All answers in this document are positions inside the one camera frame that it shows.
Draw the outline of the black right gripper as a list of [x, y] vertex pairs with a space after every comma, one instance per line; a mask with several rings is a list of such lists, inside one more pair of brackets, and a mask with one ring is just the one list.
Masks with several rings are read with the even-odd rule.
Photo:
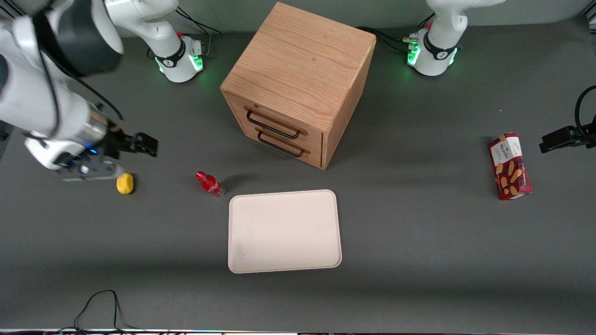
[[102, 155], [120, 159], [121, 152], [142, 153], [157, 157], [158, 140], [144, 132], [133, 135], [126, 134], [119, 125], [108, 122], [106, 136], [99, 142]]

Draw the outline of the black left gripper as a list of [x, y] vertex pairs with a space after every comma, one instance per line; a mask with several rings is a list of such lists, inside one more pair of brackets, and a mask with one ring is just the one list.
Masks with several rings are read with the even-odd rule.
[[549, 136], [543, 136], [539, 144], [541, 153], [545, 154], [564, 147], [582, 146], [582, 135], [584, 136], [585, 148], [596, 147], [596, 124], [581, 125], [581, 131], [576, 127], [562, 127], [551, 132]]

